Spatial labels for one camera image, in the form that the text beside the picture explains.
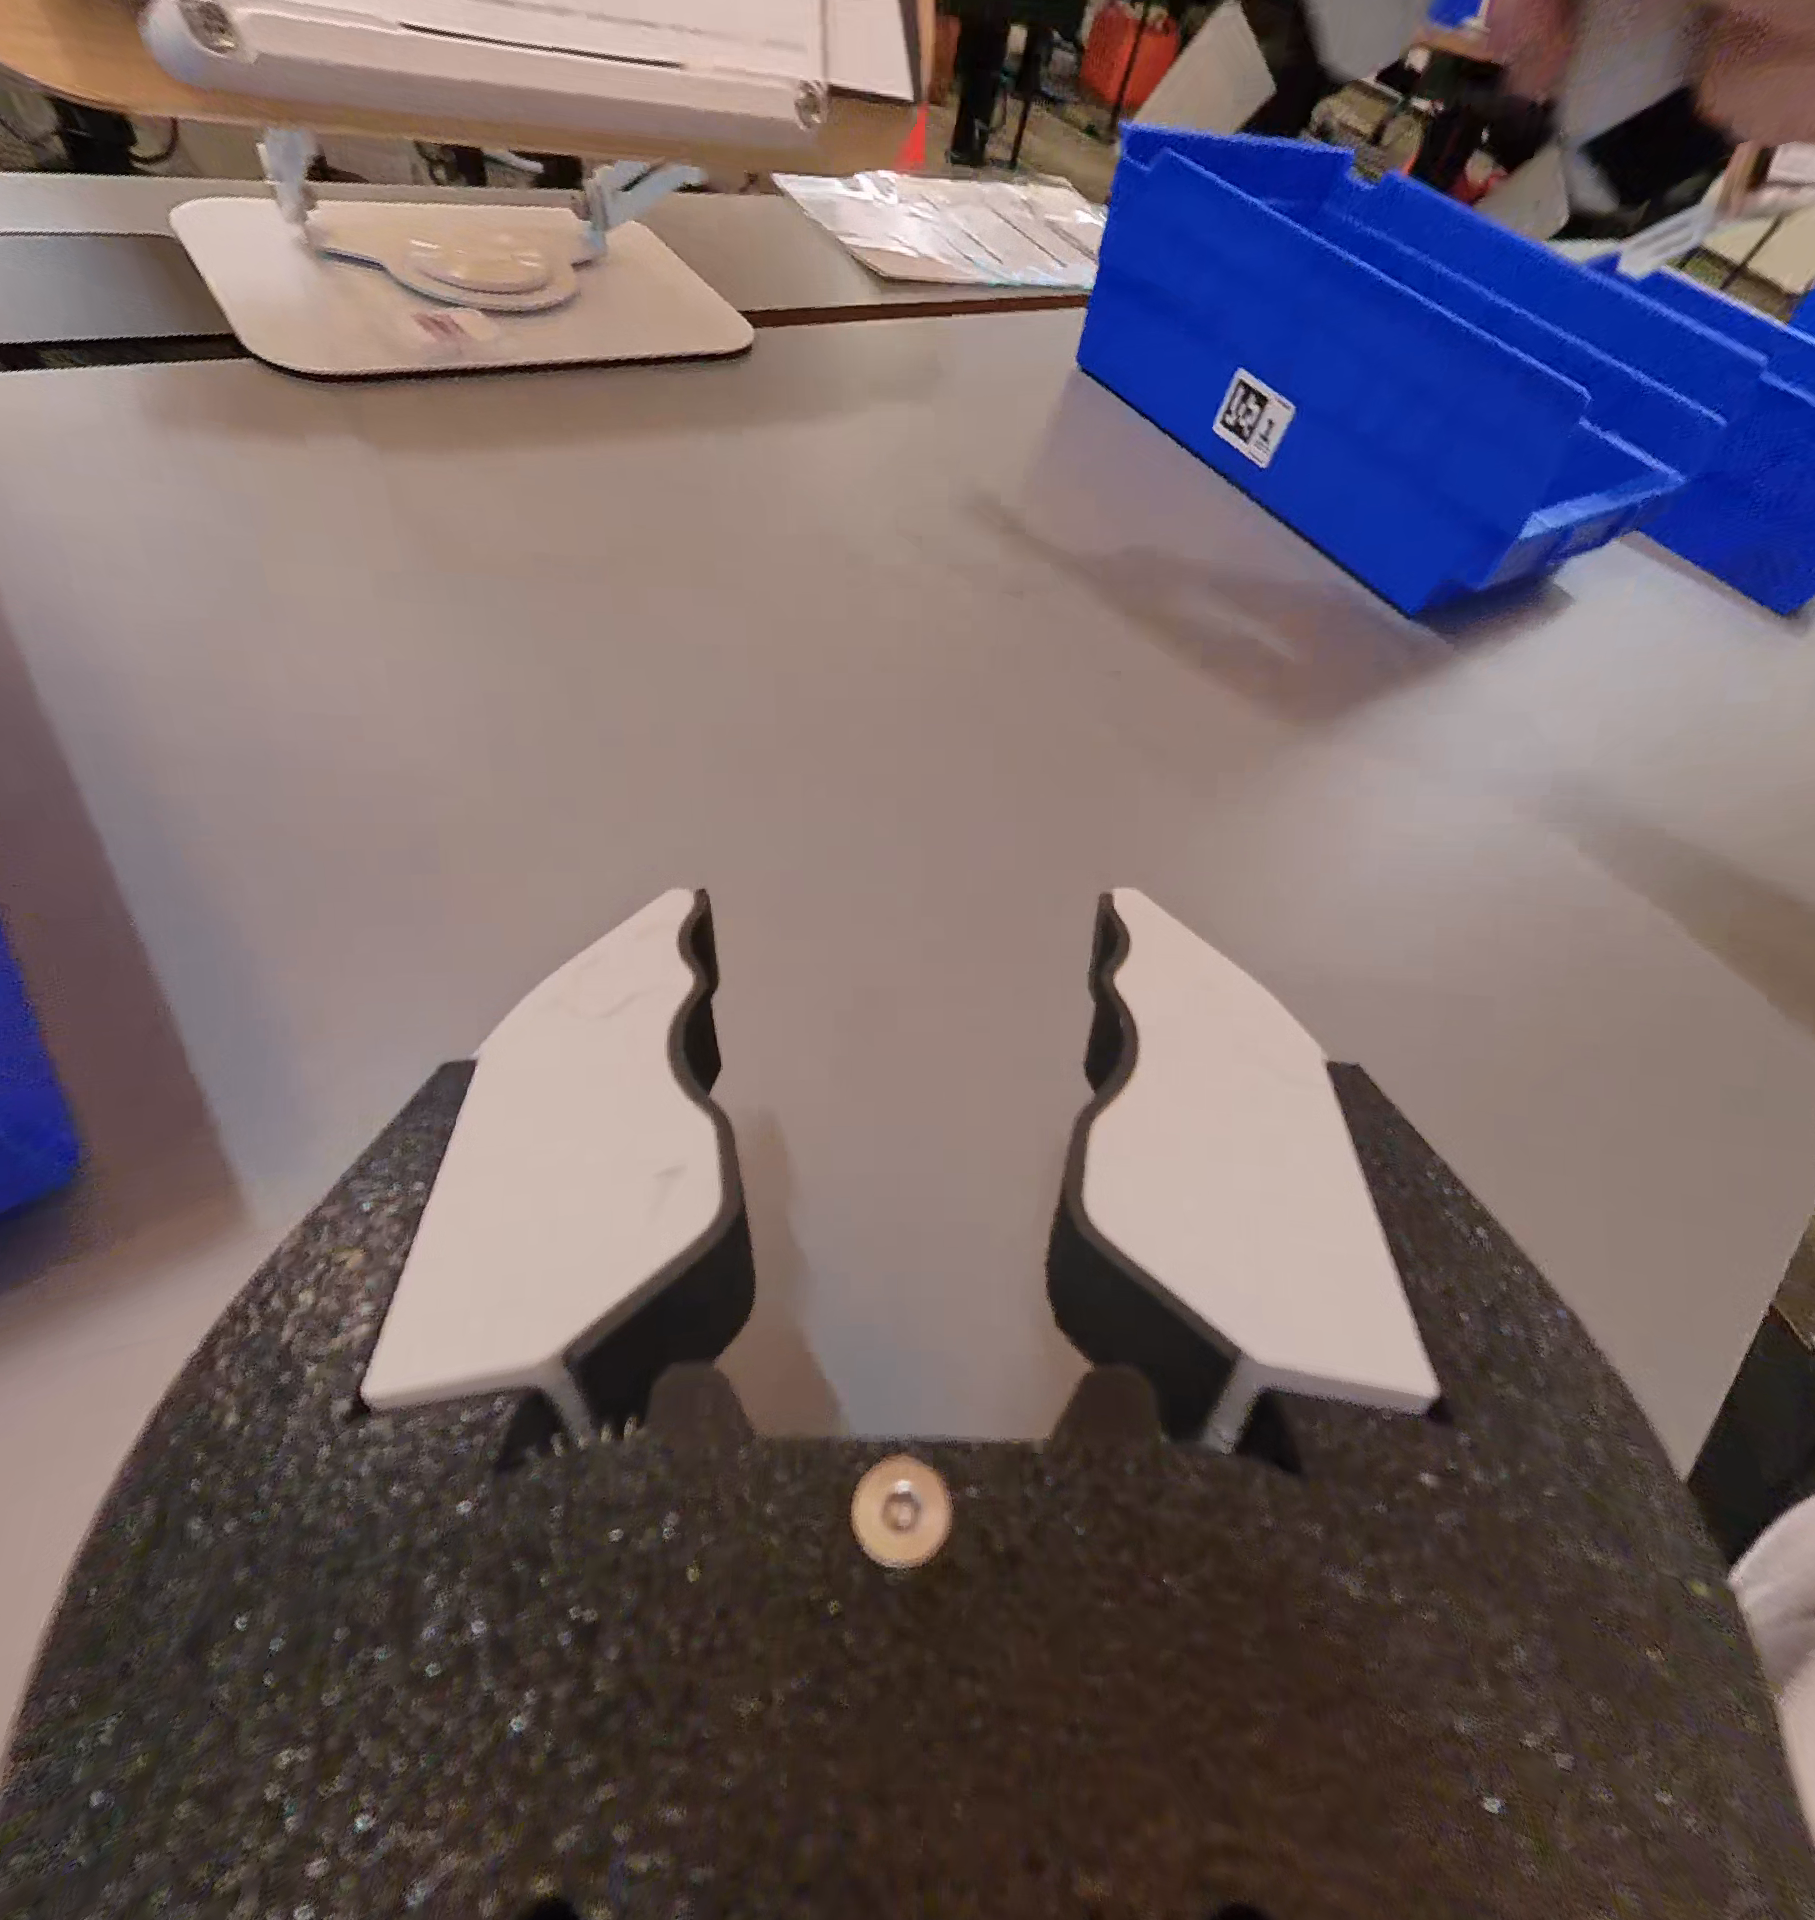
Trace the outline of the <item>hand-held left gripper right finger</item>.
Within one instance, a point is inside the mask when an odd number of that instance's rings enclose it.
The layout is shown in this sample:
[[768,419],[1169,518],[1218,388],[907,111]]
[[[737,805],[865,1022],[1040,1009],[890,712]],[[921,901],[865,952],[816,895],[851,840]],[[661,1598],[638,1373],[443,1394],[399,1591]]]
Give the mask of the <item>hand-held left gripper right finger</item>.
[[1094,910],[1087,1105],[1044,1293],[1177,1447],[1252,1451],[1280,1400],[1440,1421],[1431,1361],[1326,1046],[1149,895]]

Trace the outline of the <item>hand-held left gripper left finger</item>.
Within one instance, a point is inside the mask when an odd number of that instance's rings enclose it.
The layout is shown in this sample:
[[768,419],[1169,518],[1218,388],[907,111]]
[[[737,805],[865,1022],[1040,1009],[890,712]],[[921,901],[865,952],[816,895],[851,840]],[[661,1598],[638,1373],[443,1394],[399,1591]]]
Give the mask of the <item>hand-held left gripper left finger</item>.
[[362,1370],[370,1413],[536,1394],[576,1439],[619,1433],[743,1331],[718,976],[708,895],[675,887],[488,1037]]

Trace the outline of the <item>blue plastic bin with tag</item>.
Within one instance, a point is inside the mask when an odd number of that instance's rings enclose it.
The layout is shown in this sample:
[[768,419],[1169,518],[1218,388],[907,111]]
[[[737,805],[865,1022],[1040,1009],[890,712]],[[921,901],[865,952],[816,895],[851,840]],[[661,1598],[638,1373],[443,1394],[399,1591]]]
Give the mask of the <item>blue plastic bin with tag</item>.
[[1415,178],[1156,127],[1122,137],[1079,366],[1411,616],[1648,523],[1757,381]]

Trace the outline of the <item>instruction sheet on stand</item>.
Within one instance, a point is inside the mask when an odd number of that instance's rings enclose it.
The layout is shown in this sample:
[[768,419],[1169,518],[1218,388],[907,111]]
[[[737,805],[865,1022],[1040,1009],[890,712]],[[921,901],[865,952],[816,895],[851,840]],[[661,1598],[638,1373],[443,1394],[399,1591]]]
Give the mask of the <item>instruction sheet on stand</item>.
[[[917,89],[589,71],[579,92],[255,62],[229,5],[0,5],[0,67],[56,106],[260,130],[268,198],[203,191],[172,230],[238,346],[283,373],[383,379],[729,360],[753,324],[644,215],[710,175],[890,163],[922,106],[934,5],[912,5]],[[321,198],[327,132],[571,154],[583,184],[539,202]]]

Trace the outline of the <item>laminated paper sheet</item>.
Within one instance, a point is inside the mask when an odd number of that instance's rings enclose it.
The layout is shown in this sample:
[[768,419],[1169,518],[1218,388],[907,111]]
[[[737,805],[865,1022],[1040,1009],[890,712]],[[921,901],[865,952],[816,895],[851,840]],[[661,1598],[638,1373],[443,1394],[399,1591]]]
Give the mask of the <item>laminated paper sheet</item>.
[[773,177],[816,229],[882,279],[1090,294],[1106,211],[1062,178],[898,172]]

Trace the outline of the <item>printed instruction sheet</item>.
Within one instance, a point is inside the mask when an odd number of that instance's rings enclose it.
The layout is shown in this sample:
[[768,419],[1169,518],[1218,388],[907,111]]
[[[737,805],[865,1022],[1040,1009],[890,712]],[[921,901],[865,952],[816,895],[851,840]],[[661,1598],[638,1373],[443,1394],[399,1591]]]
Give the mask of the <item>printed instruction sheet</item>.
[[255,62],[579,92],[585,73],[917,89],[912,5],[882,2],[268,2],[229,5]]

